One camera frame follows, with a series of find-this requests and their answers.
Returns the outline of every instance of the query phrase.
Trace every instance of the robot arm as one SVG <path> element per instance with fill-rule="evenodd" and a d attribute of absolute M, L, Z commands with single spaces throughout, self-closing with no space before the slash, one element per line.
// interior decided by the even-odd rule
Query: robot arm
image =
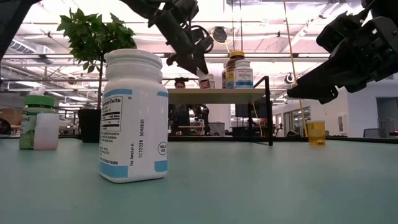
<path fill-rule="evenodd" d="M 0 59 L 14 38 L 31 5 L 40 0 L 0 1 Z M 205 53 L 213 48 L 213 38 L 200 26 L 192 26 L 192 19 L 199 11 L 196 0 L 121 0 L 135 13 L 148 19 L 148 26 L 155 25 L 166 38 L 175 53 L 167 64 L 177 62 L 189 72 L 197 69 L 207 74 Z"/>
<path fill-rule="evenodd" d="M 331 53 L 319 67 L 297 80 L 287 92 L 290 97 L 328 103 L 338 96 L 337 88 L 354 93 L 368 82 L 398 72 L 398 1 L 362 0 L 357 15 L 339 15 L 317 38 L 317 44 Z M 363 21 L 372 12 L 373 18 Z"/>

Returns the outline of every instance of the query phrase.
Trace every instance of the teal tabletop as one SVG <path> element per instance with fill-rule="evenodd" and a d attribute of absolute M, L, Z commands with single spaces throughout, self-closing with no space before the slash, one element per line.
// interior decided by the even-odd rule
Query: teal tabletop
<path fill-rule="evenodd" d="M 171 142 L 163 179 L 114 184 L 98 145 L 0 140 L 0 223 L 398 223 L 398 146 Z"/>

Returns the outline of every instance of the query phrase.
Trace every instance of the potted plant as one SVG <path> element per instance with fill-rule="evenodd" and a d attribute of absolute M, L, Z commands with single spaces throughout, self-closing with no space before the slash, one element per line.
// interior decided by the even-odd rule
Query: potted plant
<path fill-rule="evenodd" d="M 57 31 L 63 30 L 63 36 L 69 37 L 70 53 L 83 64 L 88 73 L 97 69 L 99 72 L 98 104 L 96 110 L 83 109 L 78 111 L 79 126 L 83 142 L 100 141 L 101 123 L 101 86 L 104 55 L 117 49 L 136 49 L 132 39 L 134 32 L 125 26 L 124 21 L 111 14 L 112 22 L 104 23 L 102 15 L 84 15 L 78 9 L 73 13 L 69 9 L 69 17 L 61 16 L 61 24 Z"/>

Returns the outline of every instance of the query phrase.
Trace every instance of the wooden shelf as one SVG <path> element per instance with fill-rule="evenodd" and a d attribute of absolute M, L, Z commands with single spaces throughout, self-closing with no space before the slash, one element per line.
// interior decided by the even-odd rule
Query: wooden shelf
<path fill-rule="evenodd" d="M 265 95 L 264 89 L 169 89 L 170 104 L 245 104 L 252 103 Z"/>

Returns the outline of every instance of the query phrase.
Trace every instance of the green bottle cap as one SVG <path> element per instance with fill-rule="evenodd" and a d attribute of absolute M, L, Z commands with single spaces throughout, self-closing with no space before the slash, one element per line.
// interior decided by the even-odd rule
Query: green bottle cap
<path fill-rule="evenodd" d="M 55 98 L 51 96 L 29 95 L 25 97 L 25 105 L 55 106 Z"/>

